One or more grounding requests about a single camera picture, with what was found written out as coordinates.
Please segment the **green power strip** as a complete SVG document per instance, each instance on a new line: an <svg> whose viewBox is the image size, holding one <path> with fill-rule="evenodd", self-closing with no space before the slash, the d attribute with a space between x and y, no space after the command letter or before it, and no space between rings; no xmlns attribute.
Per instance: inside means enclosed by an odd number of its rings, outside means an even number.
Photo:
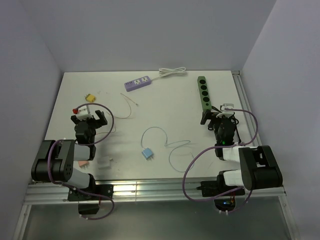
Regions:
<svg viewBox="0 0 320 240"><path fill-rule="evenodd" d="M207 80L205 76L199 76L197 78L198 91L200 96L200 102L202 106L202 111L205 112L207 110L212 109L211 99L209 96L209 90L207 86Z"/></svg>

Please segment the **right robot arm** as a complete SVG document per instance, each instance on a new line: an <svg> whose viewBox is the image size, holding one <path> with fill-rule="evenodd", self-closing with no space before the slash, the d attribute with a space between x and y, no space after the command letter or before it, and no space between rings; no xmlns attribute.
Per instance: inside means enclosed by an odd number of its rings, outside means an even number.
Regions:
<svg viewBox="0 0 320 240"><path fill-rule="evenodd" d="M237 120L234 113L227 111L212 112L207 109L202 113L200 124L207 120L208 130L214 131L216 144L215 155L222 161L231 161L239 164L236 170L222 170L213 181L202 181L199 190L209 191L203 193L204 197L214 194L227 195L233 189L237 195L243 195L245 190L278 188L283 185L283 176L268 145L247 146L234 142L237 132Z"/></svg>

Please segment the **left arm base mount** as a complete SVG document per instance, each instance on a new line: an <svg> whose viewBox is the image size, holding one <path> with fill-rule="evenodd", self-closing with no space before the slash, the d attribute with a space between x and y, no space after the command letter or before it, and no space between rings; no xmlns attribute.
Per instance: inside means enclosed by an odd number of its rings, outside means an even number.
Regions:
<svg viewBox="0 0 320 240"><path fill-rule="evenodd" d="M69 190L67 201L78 202L78 213L81 215L96 215L100 210L101 196L112 198L114 186L112 184L98 184L93 191L94 195L80 193L77 190Z"/></svg>

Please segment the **blue USB charger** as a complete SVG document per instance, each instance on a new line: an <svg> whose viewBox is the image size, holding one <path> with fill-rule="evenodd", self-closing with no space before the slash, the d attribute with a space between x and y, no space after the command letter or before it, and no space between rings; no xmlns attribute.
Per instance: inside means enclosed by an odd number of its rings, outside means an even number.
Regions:
<svg viewBox="0 0 320 240"><path fill-rule="evenodd" d="M141 153L146 160L149 160L154 155L153 151L150 148L144 148Z"/></svg>

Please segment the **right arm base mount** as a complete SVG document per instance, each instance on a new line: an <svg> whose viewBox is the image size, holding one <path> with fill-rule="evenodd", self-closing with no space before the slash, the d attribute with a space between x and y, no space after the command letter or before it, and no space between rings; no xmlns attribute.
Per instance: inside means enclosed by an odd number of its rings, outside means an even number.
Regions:
<svg viewBox="0 0 320 240"><path fill-rule="evenodd" d="M227 186L218 180L211 180L211 181L201 181L200 186L196 189L201 191L202 197L213 197L218 194L222 194L226 191L235 189L236 186ZM230 192L226 194L228 198L225 199L215 199L214 204L215 207L219 211L232 211L236 208L236 196L244 196L245 190L238 189L236 191Z"/></svg>

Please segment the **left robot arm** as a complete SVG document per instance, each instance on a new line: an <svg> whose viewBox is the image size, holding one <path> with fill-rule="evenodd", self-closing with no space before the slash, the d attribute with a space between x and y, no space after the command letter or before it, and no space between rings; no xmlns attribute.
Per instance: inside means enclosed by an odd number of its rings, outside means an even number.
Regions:
<svg viewBox="0 0 320 240"><path fill-rule="evenodd" d="M44 140L41 143L31 167L33 181L78 188L79 194L86 200L96 197L98 188L93 176L74 168L76 161L92 161L95 158L96 129L108 124L104 112L96 110L95 113L98 119L83 108L71 117L75 124L75 140L67 139L58 143Z"/></svg>

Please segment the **yellow plug adapter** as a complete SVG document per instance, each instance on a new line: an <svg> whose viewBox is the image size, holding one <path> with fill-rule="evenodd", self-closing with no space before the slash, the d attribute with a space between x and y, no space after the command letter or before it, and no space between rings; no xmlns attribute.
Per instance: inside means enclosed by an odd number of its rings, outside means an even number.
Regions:
<svg viewBox="0 0 320 240"><path fill-rule="evenodd" d="M93 95L93 94L87 94L85 96L85 100L88 102L88 103L94 103L96 101L96 96Z"/></svg>

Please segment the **white plug adapter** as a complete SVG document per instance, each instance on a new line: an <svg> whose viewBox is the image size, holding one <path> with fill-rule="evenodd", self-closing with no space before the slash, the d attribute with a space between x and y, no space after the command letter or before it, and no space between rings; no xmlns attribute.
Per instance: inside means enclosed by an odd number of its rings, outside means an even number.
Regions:
<svg viewBox="0 0 320 240"><path fill-rule="evenodd" d="M106 170L111 168L113 159L109 156L103 156L97 160L97 168L99 170Z"/></svg>

